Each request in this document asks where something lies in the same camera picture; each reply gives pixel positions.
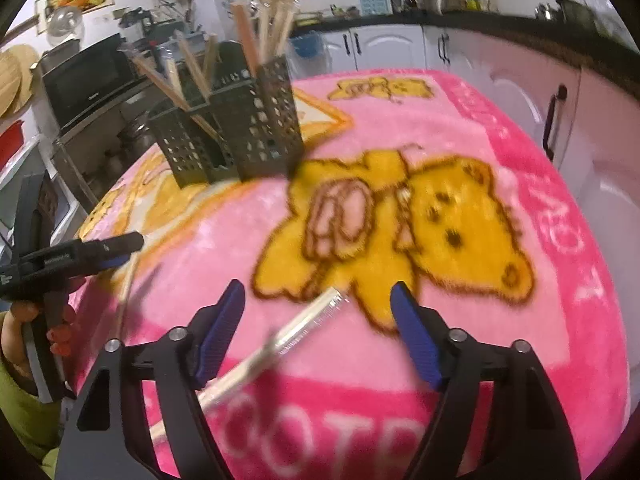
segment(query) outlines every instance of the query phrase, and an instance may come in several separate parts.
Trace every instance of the metal screw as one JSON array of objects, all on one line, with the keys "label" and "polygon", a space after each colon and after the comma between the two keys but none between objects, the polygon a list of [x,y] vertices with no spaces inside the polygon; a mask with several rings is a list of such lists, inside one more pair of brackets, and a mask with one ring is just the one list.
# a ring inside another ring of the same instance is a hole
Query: metal screw
[{"label": "metal screw", "polygon": [[176,328],[172,328],[171,332],[169,332],[169,339],[171,341],[180,341],[180,339],[184,339],[187,335],[187,329],[183,326],[177,326]]},{"label": "metal screw", "polygon": [[118,348],[120,348],[120,341],[117,339],[109,339],[107,344],[104,346],[104,349],[107,352],[115,352]]},{"label": "metal screw", "polygon": [[529,350],[531,350],[531,345],[524,341],[524,339],[518,339],[513,342],[513,347],[520,353],[526,354]]},{"label": "metal screw", "polygon": [[466,339],[466,332],[461,328],[452,328],[449,330],[449,339],[456,343],[462,343]]}]

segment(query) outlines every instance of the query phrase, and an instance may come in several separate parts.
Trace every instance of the red object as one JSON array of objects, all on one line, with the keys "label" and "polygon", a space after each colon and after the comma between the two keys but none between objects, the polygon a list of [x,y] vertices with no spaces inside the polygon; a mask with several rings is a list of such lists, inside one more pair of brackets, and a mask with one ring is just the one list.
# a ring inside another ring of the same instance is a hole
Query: red object
[{"label": "red object", "polygon": [[20,149],[22,143],[22,124],[24,121],[15,121],[0,135],[0,170],[9,161],[14,153]]}]

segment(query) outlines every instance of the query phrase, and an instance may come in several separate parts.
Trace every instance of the countertop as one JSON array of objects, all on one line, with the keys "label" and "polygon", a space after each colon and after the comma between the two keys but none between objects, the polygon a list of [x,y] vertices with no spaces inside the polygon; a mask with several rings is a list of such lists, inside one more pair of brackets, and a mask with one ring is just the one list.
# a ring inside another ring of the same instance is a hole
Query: countertop
[{"label": "countertop", "polygon": [[481,32],[537,50],[576,68],[585,67],[619,85],[640,100],[640,54],[627,47],[565,23],[544,22],[524,16],[507,16],[494,12],[426,12],[367,16],[364,18],[329,18],[315,25],[297,27],[293,35],[306,32],[332,32],[367,25],[430,25]]}]

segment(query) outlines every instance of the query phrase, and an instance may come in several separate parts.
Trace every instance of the microwave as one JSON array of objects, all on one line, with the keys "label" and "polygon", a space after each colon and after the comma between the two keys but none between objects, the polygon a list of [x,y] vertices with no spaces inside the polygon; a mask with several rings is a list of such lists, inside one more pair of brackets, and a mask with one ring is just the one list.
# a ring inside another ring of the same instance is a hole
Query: microwave
[{"label": "microwave", "polygon": [[140,82],[114,34],[42,75],[50,114],[64,135],[105,102]]}]

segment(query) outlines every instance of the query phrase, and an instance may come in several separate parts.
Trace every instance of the pink tablecloth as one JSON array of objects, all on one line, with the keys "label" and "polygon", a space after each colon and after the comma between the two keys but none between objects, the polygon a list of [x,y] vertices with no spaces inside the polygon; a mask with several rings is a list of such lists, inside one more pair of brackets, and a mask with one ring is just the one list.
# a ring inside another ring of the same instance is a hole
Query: pink tablecloth
[{"label": "pink tablecloth", "polygon": [[[146,237],[126,342],[187,323],[237,278],[247,305],[225,371],[324,286],[348,288],[351,304],[207,418],[239,480],[401,478],[437,401],[394,335],[384,291],[402,279],[480,341],[532,343],[587,476],[626,421],[625,339],[606,264],[542,150],[446,73],[357,72],[296,86],[311,106],[298,105],[301,117],[316,106],[319,123],[350,116],[353,126],[313,139],[290,187],[268,178],[178,192],[155,148],[95,212],[88,237],[132,228]],[[355,238],[331,231],[336,208]],[[74,298],[84,334],[77,384],[108,337],[123,273]],[[478,455],[489,395],[482,389],[463,468]],[[167,444],[158,455],[175,472]]]}]

